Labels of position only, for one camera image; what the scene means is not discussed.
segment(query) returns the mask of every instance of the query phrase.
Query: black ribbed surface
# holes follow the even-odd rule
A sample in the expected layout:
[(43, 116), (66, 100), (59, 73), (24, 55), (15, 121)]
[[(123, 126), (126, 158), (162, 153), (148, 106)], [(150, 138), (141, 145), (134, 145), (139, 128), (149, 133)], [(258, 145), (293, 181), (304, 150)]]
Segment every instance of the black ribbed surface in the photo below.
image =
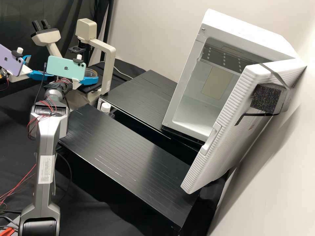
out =
[(187, 164), (90, 105), (71, 112), (60, 143), (183, 226), (198, 196), (180, 188)]
[(111, 90), (102, 98), (114, 107), (161, 130), (176, 83), (149, 70)]

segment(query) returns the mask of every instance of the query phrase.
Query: mint green iphone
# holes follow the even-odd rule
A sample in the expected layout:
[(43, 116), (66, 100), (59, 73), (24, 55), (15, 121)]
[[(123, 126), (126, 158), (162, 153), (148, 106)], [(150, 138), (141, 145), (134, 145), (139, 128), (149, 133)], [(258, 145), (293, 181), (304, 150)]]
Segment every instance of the mint green iphone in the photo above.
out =
[(84, 79), (85, 69), (86, 64), (84, 62), (77, 63), (70, 59), (49, 56), (46, 72), (48, 74), (81, 81)]

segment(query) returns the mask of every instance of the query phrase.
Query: white wall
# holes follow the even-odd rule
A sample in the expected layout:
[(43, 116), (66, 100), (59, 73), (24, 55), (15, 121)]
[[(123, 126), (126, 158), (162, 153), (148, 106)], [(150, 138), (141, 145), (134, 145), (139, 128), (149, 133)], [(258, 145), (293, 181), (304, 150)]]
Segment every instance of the white wall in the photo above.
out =
[(178, 81), (208, 8), (277, 32), (295, 47), (312, 1), (116, 0), (109, 43), (117, 58)]
[[(314, 14), (315, 1), (299, 8)], [(308, 67), (290, 109), (271, 120), (237, 169), (211, 236), (315, 235), (315, 20), (305, 24), (296, 47)]]

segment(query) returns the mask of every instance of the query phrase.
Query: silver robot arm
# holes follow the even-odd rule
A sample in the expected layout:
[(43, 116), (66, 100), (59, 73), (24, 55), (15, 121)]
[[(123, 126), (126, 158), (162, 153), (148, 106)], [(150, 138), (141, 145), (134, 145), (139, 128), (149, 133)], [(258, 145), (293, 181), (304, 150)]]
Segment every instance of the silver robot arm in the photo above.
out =
[(67, 134), (70, 114), (61, 100), (71, 89), (72, 83), (49, 84), (45, 100), (31, 109), (29, 135), (37, 140), (36, 184), (33, 203), (21, 213), (19, 236), (59, 235), (60, 208), (51, 202), (51, 195), (54, 193), (55, 149), (58, 140)]

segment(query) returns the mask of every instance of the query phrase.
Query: purple iphone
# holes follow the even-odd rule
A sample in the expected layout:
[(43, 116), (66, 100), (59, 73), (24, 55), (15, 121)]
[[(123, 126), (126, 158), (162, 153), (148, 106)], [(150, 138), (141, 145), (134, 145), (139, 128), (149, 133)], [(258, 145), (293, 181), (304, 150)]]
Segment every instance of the purple iphone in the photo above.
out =
[(0, 67), (14, 76), (19, 76), (22, 66), (23, 59), (13, 56), (9, 49), (0, 44)]

